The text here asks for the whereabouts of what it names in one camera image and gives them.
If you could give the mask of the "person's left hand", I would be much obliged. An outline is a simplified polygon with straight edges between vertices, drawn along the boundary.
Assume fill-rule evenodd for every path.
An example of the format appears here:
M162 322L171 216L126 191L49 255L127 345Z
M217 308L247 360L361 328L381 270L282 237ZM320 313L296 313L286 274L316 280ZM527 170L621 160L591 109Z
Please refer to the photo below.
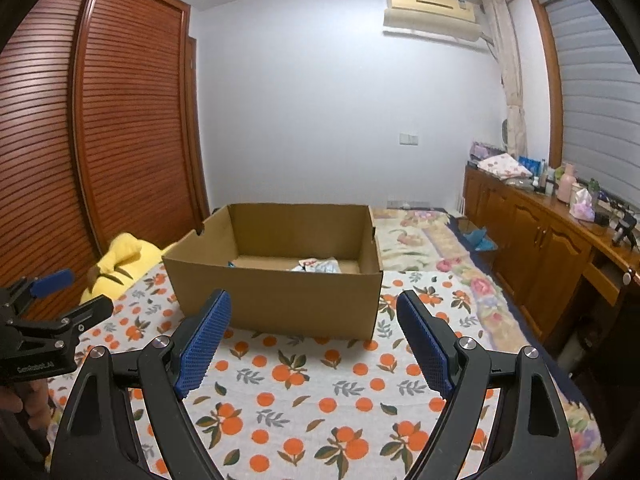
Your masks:
M1 408L14 414L25 410L32 430L47 429L51 422L49 389L45 379L33 380L21 385L22 391L13 387L1 387Z

